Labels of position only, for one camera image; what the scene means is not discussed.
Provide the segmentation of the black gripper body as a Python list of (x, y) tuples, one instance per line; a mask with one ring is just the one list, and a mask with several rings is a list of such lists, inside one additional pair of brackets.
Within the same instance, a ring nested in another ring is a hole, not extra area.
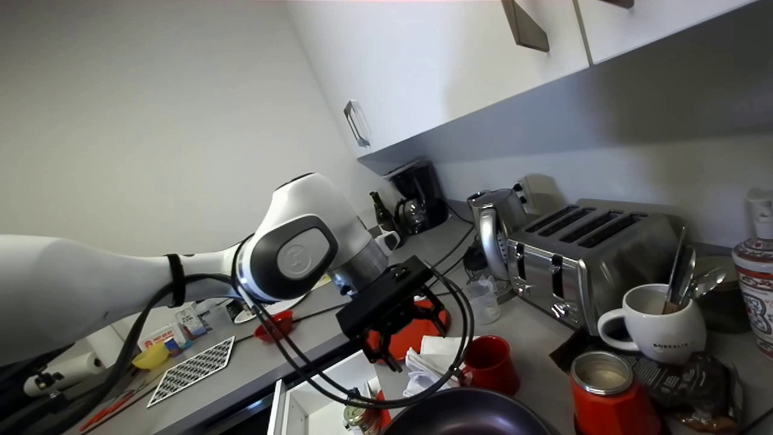
[(386, 331), (367, 330), (363, 353), (369, 364), (400, 370), (406, 355), (419, 353), (426, 336), (448, 336), (449, 327), (449, 310), (422, 298), (416, 301), (408, 314), (397, 320)]

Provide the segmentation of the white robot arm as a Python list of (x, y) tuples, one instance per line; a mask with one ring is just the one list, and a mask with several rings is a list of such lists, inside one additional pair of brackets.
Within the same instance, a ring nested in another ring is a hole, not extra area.
[(323, 175), (281, 184), (257, 233), (205, 254), (129, 257), (72, 239), (0, 238), (0, 364), (65, 348), (149, 306), (240, 295), (246, 306), (287, 306), (323, 274), (361, 294), (390, 269), (386, 249)]

